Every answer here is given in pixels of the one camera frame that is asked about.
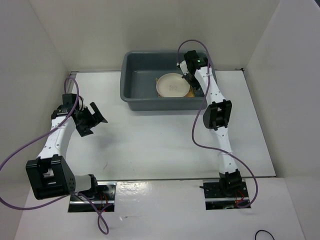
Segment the white bowl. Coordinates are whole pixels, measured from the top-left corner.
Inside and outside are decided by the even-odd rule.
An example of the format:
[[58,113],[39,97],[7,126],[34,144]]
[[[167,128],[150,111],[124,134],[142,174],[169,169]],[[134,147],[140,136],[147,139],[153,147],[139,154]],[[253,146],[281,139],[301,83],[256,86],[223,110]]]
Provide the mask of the white bowl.
[[183,98],[190,91],[189,83],[178,73],[167,73],[156,81],[156,91],[163,98]]

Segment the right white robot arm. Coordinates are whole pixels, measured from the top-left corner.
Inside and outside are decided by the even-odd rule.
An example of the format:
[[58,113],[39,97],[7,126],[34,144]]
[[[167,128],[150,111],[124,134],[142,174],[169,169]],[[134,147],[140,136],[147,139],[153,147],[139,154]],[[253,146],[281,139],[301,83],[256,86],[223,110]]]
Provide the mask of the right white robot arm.
[[241,173],[231,156],[228,136],[232,102],[221,93],[207,57],[201,57],[196,50],[191,50],[184,54],[184,60],[177,65],[190,86],[195,90],[202,89],[205,93],[207,107],[202,120],[205,128],[216,137],[218,148],[222,150],[219,160],[219,192],[229,197],[242,184]]

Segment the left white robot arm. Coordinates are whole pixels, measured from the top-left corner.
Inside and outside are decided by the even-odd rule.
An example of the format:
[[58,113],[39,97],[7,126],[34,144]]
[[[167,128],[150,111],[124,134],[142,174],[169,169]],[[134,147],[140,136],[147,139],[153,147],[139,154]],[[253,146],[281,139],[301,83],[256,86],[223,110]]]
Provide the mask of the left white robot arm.
[[77,131],[81,137],[93,134],[92,128],[106,123],[94,102],[85,106],[84,99],[74,93],[63,94],[62,105],[51,114],[51,128],[42,151],[36,159],[25,166],[27,176],[36,199],[82,193],[94,200],[100,193],[93,174],[74,175],[66,161],[71,136]]

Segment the yellow bamboo mat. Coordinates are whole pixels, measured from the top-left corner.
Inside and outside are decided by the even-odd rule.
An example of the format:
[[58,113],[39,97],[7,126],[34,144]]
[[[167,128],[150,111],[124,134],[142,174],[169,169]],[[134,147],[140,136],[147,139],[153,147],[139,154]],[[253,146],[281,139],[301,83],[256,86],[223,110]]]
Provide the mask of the yellow bamboo mat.
[[[159,80],[159,78],[155,78],[156,85],[158,83],[158,80]],[[158,95],[159,98],[163,98],[163,96],[161,94],[157,93],[157,95]],[[188,93],[183,97],[184,98],[194,98],[195,94],[194,94],[193,89],[190,87]]]

